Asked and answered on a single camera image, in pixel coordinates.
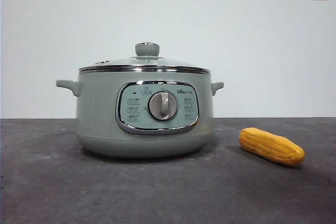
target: mint green pot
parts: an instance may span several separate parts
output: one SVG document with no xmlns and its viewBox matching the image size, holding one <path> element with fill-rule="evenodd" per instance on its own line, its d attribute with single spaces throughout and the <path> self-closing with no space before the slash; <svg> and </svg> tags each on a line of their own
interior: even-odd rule
<svg viewBox="0 0 336 224">
<path fill-rule="evenodd" d="M 130 59 L 81 68 L 78 81 L 56 81 L 77 96 L 79 142 L 98 154 L 130 158 L 201 148 L 213 132 L 212 96 L 224 84 L 211 83 L 207 69 L 158 57 L 157 44 L 135 50 Z"/>
</svg>

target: silver knob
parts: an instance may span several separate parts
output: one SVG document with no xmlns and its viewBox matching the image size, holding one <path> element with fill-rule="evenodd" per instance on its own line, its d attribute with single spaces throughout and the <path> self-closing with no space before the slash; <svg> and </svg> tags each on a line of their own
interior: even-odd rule
<svg viewBox="0 0 336 224">
<path fill-rule="evenodd" d="M 167 92 L 159 92 L 149 100 L 149 111 L 152 116 L 160 121 L 169 120 L 177 111 L 175 98 Z"/>
</svg>

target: glass lid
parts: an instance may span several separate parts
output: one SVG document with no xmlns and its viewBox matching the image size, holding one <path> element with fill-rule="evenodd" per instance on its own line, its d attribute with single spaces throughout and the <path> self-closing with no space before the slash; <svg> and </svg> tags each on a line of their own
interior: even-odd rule
<svg viewBox="0 0 336 224">
<path fill-rule="evenodd" d="M 160 46 L 151 42 L 136 44 L 136 56 L 126 59 L 99 61 L 92 66 L 80 68 L 87 72 L 190 72 L 210 73 L 210 70 L 195 65 L 159 57 Z"/>
</svg>

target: pot base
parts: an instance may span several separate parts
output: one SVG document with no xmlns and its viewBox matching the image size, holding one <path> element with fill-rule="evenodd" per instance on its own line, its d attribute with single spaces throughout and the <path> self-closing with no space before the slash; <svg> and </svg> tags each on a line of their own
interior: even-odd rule
<svg viewBox="0 0 336 224">
<path fill-rule="evenodd" d="M 85 149 L 111 157 L 153 158 L 196 151 L 205 145 L 211 134 L 163 140 L 109 140 L 77 134 Z"/>
</svg>

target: chrome trim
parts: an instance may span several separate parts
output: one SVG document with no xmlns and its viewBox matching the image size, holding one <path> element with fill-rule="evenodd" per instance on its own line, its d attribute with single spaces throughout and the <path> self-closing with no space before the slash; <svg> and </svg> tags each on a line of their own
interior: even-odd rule
<svg viewBox="0 0 336 224">
<path fill-rule="evenodd" d="M 175 128 L 161 128 L 161 129 L 146 129 L 146 128 L 139 128 L 139 127 L 134 127 L 131 126 L 129 124 L 127 124 L 120 115 L 120 105 L 121 105 L 121 97 L 122 97 L 122 93 L 124 91 L 125 88 L 127 88 L 128 86 L 131 85 L 147 85 L 147 84 L 179 84 L 179 85 L 185 85 L 185 86 L 190 86 L 195 90 L 195 95 L 196 95 L 196 102 L 197 102 L 197 117 L 195 119 L 194 122 L 186 125 L 186 126 L 182 126 L 182 127 L 175 127 Z M 129 82 L 126 83 L 125 85 L 123 85 L 119 92 L 118 92 L 118 97 L 117 97 L 117 103 L 115 105 L 116 107 L 116 112 L 115 112 L 115 120 L 118 124 L 118 126 L 131 134 L 140 134 L 140 135 L 164 135 L 164 134 L 177 134 L 177 133 L 183 133 L 183 132 L 187 132 L 190 131 L 199 121 L 199 105 L 198 105 L 198 96 L 197 96 L 197 91 L 195 89 L 194 86 L 192 86 L 190 83 L 186 83 L 186 82 L 173 82 L 173 81 L 137 81 L 137 82 Z"/>
<path fill-rule="evenodd" d="M 110 61 L 109 60 L 103 60 L 103 61 L 98 61 L 95 64 L 103 64 L 103 63 L 107 63 L 107 62 L 110 62 Z"/>
<path fill-rule="evenodd" d="M 79 69 L 79 74 L 82 73 L 102 73 L 102 72 L 173 72 L 173 73 L 196 73 L 196 74 L 210 74 L 210 70 L 202 68 L 191 68 L 191 67 L 147 67 L 147 66 L 131 66 L 123 65 L 119 68 L 101 68 L 109 66 L 92 66 Z"/>
<path fill-rule="evenodd" d="M 138 44 L 141 44 L 141 45 L 159 45 L 159 44 L 156 44 L 156 43 L 153 43 L 153 42 L 142 42 L 142 43 L 138 43 Z"/>
</svg>

